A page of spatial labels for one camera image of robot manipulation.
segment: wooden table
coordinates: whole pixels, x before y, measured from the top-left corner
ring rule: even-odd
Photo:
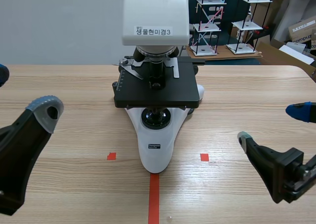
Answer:
[[[117,66],[9,66],[0,89],[0,127],[34,98],[65,104],[31,174],[26,202],[1,224],[147,224],[150,174],[127,113],[116,109]],[[290,118],[289,104],[316,101],[316,84],[292,66],[204,66],[205,95],[182,126],[160,174],[161,224],[315,224],[316,188],[274,204],[237,133],[278,151],[316,154],[316,125]],[[107,161],[110,152],[115,161]],[[200,153],[210,161],[201,162]]]

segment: red tape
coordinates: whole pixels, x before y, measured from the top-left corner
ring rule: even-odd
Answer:
[[[148,224],[159,224],[159,174],[150,174]]]
[[[117,153],[116,153],[116,152],[111,152],[111,153],[108,155],[107,160],[108,160],[108,161],[114,161],[114,160],[116,160],[116,158],[117,158]]]
[[[201,153],[201,161],[209,161],[209,157],[207,153]]]

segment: microscope label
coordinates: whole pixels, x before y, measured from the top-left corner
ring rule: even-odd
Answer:
[[[173,36],[173,27],[135,26],[134,35],[138,36]]]
[[[160,149],[160,144],[148,144],[149,149]]]

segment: microscope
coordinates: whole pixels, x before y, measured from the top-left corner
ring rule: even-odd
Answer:
[[[184,120],[203,98],[192,62],[177,58],[189,38],[188,0],[124,0],[122,42],[136,48],[119,61],[114,101],[127,111],[151,173],[168,166]]]

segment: red tape strip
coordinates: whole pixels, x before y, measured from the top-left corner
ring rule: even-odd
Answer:
[[[117,153],[116,153],[116,152],[111,152],[111,153],[108,155],[107,160],[108,160],[108,161],[114,161],[114,160],[116,160],[116,158],[117,158]]]
[[[159,224],[159,174],[150,174],[148,224]]]
[[[209,161],[209,157],[207,153],[201,153],[201,161]]]

